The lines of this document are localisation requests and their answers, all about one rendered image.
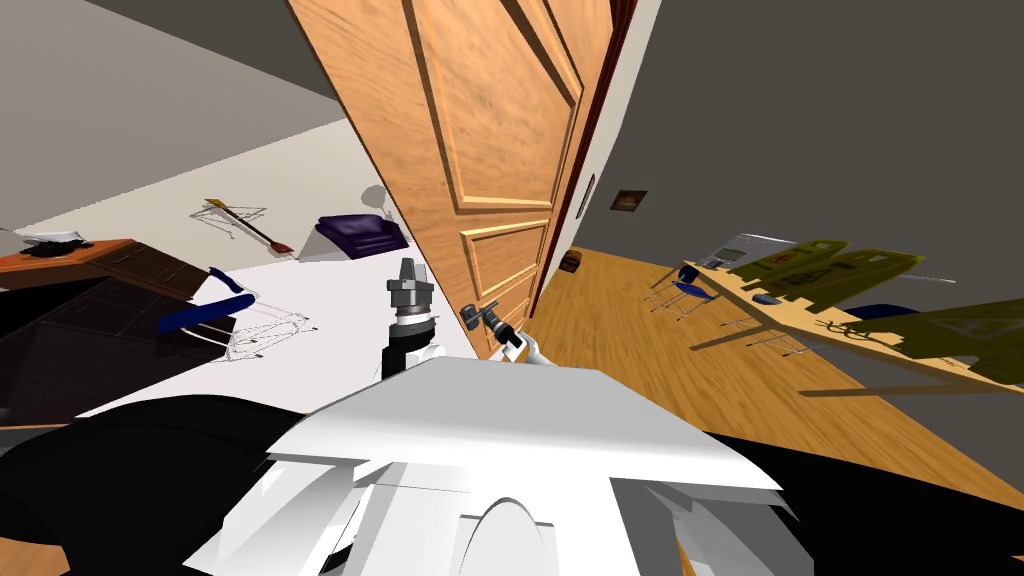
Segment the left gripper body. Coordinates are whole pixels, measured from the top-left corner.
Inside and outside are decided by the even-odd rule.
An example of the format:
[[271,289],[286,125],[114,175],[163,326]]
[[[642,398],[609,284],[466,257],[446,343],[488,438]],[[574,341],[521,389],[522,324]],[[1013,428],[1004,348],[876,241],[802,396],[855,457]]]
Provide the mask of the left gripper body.
[[390,279],[387,290],[397,320],[429,320],[435,286],[416,279]]

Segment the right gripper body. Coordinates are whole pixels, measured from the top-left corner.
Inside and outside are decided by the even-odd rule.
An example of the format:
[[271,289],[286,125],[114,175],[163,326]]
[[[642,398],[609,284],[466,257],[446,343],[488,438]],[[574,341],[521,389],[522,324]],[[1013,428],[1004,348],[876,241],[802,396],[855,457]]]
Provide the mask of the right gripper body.
[[494,308],[498,304],[499,301],[493,301],[481,308],[476,308],[474,305],[467,305],[462,308],[461,318],[465,327],[469,331],[473,331],[478,326],[484,325],[488,329],[494,330],[495,326],[501,323],[501,320],[494,313]]

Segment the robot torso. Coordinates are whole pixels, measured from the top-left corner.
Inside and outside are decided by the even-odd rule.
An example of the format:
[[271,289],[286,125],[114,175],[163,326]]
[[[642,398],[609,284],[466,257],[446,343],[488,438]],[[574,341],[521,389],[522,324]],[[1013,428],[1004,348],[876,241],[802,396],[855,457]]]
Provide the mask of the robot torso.
[[428,360],[323,407],[186,562],[210,576],[813,576],[758,465],[601,372]]

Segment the light wooden panelled door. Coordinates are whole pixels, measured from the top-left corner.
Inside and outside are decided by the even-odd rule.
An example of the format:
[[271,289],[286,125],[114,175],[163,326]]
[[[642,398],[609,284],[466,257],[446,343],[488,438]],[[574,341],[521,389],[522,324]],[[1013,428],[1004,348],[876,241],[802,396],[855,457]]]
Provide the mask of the light wooden panelled door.
[[624,0],[288,0],[453,312],[521,328]]

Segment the dark brown wooden desk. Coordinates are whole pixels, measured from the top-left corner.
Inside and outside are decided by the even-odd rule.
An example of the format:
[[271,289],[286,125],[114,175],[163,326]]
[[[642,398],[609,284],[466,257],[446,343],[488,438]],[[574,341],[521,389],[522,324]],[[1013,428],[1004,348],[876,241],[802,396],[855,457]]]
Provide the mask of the dark brown wooden desk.
[[230,317],[196,336],[158,329],[207,278],[132,239],[0,257],[0,427],[65,424],[220,359]]

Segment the light wooden long table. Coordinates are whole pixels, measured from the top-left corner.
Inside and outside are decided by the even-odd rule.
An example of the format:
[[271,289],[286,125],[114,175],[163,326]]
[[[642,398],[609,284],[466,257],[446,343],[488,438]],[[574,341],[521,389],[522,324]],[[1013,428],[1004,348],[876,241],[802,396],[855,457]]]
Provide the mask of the light wooden long table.
[[931,313],[860,318],[841,303],[905,274],[919,255],[851,251],[816,239],[766,254],[761,242],[724,246],[694,262],[700,278],[751,318],[714,347],[776,332],[817,341],[939,380],[886,394],[1008,392],[1024,395],[1024,299]]

